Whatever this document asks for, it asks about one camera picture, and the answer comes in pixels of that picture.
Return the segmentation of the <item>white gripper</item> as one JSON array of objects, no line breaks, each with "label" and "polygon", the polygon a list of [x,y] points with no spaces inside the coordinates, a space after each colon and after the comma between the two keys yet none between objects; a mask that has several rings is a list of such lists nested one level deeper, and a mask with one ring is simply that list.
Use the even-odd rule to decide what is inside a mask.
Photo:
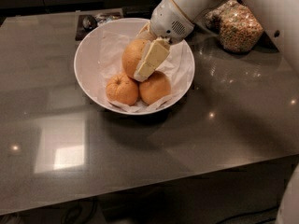
[{"label": "white gripper", "polygon": [[181,42],[193,28],[193,23],[173,0],[162,0],[153,10],[150,22],[147,22],[136,36],[137,39],[145,39],[148,42],[134,72],[134,79],[139,82],[148,79],[168,57],[169,42],[172,45]]}]

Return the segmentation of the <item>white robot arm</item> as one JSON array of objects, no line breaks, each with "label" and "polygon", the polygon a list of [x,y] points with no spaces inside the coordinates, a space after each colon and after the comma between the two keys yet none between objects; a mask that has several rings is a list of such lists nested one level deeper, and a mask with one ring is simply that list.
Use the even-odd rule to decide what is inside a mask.
[{"label": "white robot arm", "polygon": [[158,67],[169,47],[186,38],[204,21],[219,32],[222,46],[246,53],[267,34],[288,64],[299,72],[299,0],[162,0],[137,37],[149,47],[137,69],[139,81]]}]

